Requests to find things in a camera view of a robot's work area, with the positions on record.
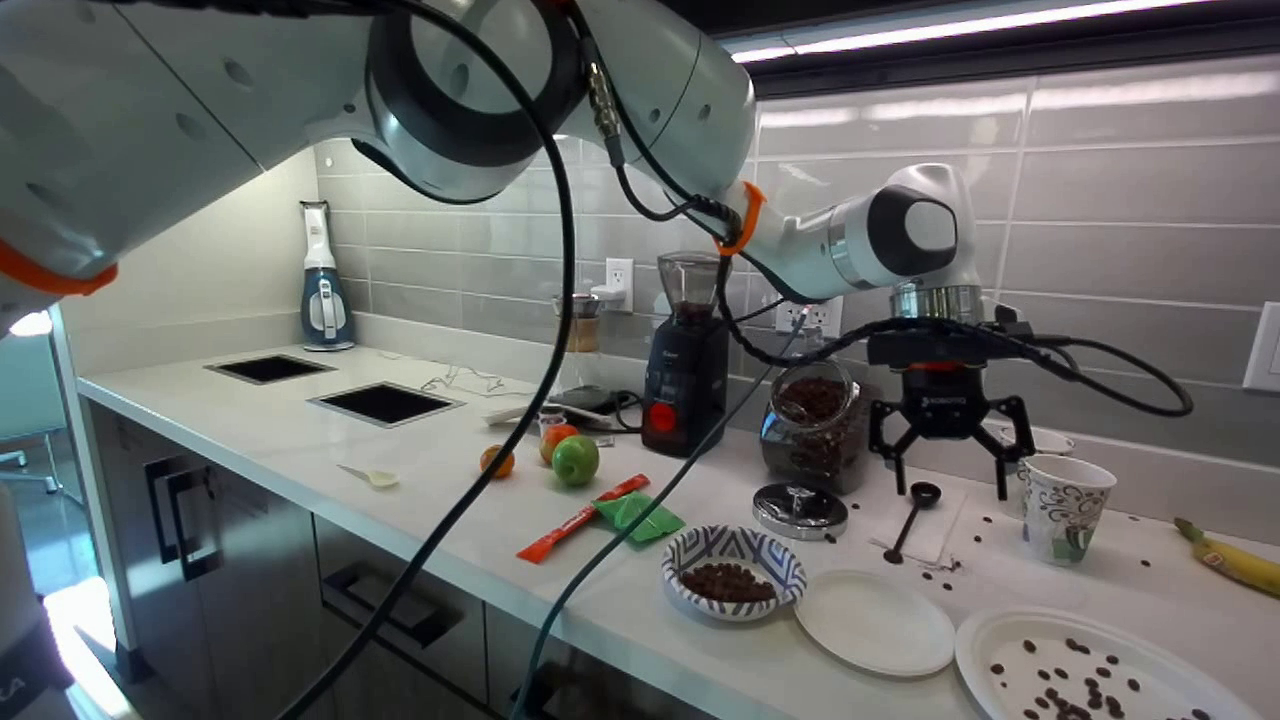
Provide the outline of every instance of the white plate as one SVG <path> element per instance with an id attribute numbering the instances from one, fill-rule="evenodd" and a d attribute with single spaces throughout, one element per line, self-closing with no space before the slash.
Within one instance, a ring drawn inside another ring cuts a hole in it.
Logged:
<path id="1" fill-rule="evenodd" d="M 1122 630 L 1107 630 L 1073 612 L 1009 609 L 980 612 L 958 625 L 955 665 L 977 706 L 996 720 L 1054 716 L 1061 701 L 1090 716 L 1178 716 L 1257 720 L 1223 683 L 1186 659 L 1156 648 Z"/>
<path id="2" fill-rule="evenodd" d="M 877 574 L 816 577 L 797 622 L 819 648 L 877 676 L 931 676 L 955 652 L 951 618 Z"/>

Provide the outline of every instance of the backsplash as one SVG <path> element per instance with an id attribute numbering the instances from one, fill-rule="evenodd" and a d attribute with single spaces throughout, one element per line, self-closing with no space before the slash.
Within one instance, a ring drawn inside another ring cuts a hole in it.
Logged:
<path id="1" fill-rule="evenodd" d="M 604 152 L 562 142 L 562 155 L 579 275 L 598 284 L 604 255 L 635 255 L 635 318 L 604 321 L 604 353 L 644 357 L 652 259 L 708 239 L 638 220 Z M 1107 342 L 1166 368 L 1196 415 L 1140 415 L 1025 364 L 996 364 L 987 398 L 1018 392 L 1047 429 L 1280 466 L 1280 398 L 1241 392 L 1261 306 L 1280 301 L 1280 57 L 758 103 L 746 176 L 775 210 L 819 211 L 914 160 L 946 160 L 969 182 L 993 306 L 1018 308 L 1037 334 Z M 344 142 L 320 144 L 315 163 L 354 308 L 551 335 L 558 229 L 544 163 L 477 210 L 411 196 Z M 742 274 L 731 295 L 758 308 L 767 284 Z M 883 294 L 862 294 L 844 324 L 878 318 Z M 1101 357 L 1078 364 L 1162 401 Z"/>

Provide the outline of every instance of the banana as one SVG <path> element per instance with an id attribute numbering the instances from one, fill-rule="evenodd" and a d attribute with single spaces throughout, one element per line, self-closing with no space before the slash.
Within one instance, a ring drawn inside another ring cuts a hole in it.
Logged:
<path id="1" fill-rule="evenodd" d="M 1235 549 L 1235 543 L 1223 543 L 1223 539 L 1211 539 L 1184 518 L 1176 518 L 1172 525 L 1193 543 L 1193 555 L 1204 568 L 1211 568 L 1211 574 L 1221 574 L 1221 577 L 1226 577 L 1226 581 L 1235 581 L 1243 588 L 1257 588 L 1263 595 L 1280 595 L 1280 563 L 1277 562 L 1257 555 L 1257 554 Z"/>

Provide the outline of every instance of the spoon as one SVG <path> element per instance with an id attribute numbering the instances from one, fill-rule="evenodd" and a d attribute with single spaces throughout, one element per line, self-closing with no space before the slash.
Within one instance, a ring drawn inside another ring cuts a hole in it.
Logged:
<path id="1" fill-rule="evenodd" d="M 907 518 L 905 532 L 897 532 L 897 543 L 883 554 L 889 563 L 905 563 L 905 543 L 914 525 L 914 514 L 934 507 L 938 497 L 945 497 L 945 490 L 934 490 L 934 484 L 912 484 L 912 518 Z"/>

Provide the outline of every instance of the glass jar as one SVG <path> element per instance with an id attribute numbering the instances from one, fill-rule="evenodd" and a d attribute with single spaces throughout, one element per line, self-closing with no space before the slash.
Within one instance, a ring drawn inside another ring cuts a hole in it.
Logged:
<path id="1" fill-rule="evenodd" d="M 862 456 L 858 429 L 858 386 L 834 359 L 789 368 L 758 420 L 767 475 L 850 494 L 850 466 Z"/>

